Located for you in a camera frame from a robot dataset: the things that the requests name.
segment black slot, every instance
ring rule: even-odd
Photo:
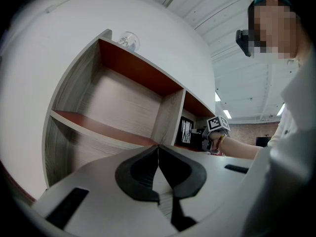
[[[77,210],[89,191],[74,188],[66,198],[49,214],[46,220],[54,226],[63,229]]]
[[[243,174],[247,174],[249,170],[249,168],[239,167],[239,166],[231,165],[231,164],[226,165],[225,168],[232,171],[239,172],[239,173],[243,173]]]

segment wooden shelf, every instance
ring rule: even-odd
[[[107,29],[93,39],[52,96],[43,135],[50,186],[98,158],[174,145],[181,115],[197,127],[214,116],[161,68],[111,38]]]
[[[214,114],[189,92],[186,92],[183,109],[186,109],[196,117],[214,117]]]
[[[59,122],[72,128],[73,130],[92,138],[94,137],[93,133],[97,133],[112,139],[116,139],[118,141],[123,141],[139,146],[151,146],[157,144],[154,140],[150,138],[116,129],[79,113],[51,111],[50,115]]]
[[[164,97],[183,89],[144,57],[109,39],[99,39],[102,64]]]

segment white wall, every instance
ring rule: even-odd
[[[34,198],[46,189],[42,165],[44,119],[71,61],[98,34],[124,31],[140,39],[149,59],[210,109],[214,74],[208,46],[184,21],[151,0],[37,0],[16,19],[1,51],[0,158]]]

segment picture frame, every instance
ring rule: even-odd
[[[191,140],[191,129],[193,129],[194,122],[189,120],[188,118],[181,117],[176,144],[183,147],[191,147],[192,140]]]

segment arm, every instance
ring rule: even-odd
[[[221,135],[219,132],[212,132],[210,134],[209,139],[213,141],[213,150],[216,149],[217,142]],[[220,145],[220,151],[225,155],[244,159],[254,159],[260,149],[262,149],[262,147],[247,145],[230,137],[226,137]]]

